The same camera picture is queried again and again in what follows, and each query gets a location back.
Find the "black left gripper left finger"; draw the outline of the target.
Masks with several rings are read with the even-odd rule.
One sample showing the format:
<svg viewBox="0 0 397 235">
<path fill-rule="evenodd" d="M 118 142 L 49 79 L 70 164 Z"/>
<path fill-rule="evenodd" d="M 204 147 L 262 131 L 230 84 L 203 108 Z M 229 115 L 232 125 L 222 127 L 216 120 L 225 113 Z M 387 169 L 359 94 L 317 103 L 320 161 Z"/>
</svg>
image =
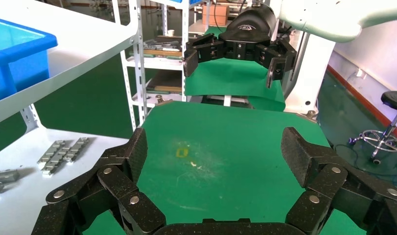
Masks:
<svg viewBox="0 0 397 235">
<path fill-rule="evenodd" d="M 147 150 L 143 128 L 127 143 L 106 149 L 90 170 L 46 196 L 32 233 L 80 235 L 104 212 L 128 235 L 152 235 L 164 227 L 165 215 L 137 186 Z"/>
</svg>

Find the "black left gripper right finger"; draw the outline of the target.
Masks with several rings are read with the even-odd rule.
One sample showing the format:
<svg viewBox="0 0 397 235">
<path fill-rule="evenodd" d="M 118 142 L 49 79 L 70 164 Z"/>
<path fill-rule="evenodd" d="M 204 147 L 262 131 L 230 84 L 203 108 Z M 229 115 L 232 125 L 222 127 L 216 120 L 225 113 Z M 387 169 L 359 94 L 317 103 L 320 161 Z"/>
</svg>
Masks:
<svg viewBox="0 0 397 235">
<path fill-rule="evenodd" d="M 330 147 L 307 142 L 293 127 L 282 133 L 281 153 L 304 192 L 285 222 L 317 235 L 334 210 L 369 235 L 397 235 L 397 188 L 347 163 Z"/>
</svg>

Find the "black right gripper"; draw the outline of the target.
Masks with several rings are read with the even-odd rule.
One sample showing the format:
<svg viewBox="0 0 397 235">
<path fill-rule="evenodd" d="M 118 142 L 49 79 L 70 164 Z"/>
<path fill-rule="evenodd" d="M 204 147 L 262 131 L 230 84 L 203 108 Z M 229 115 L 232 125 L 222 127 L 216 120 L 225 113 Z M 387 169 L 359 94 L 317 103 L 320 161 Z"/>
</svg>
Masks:
<svg viewBox="0 0 397 235">
<path fill-rule="evenodd" d="M 186 43 L 184 74 L 190 77 L 199 63 L 221 58 L 252 60 L 268 69 L 266 86 L 282 80 L 294 68 L 297 52 L 284 38 L 271 43 L 276 25 L 273 10 L 266 4 L 247 7 L 219 34 L 209 33 Z"/>
</svg>

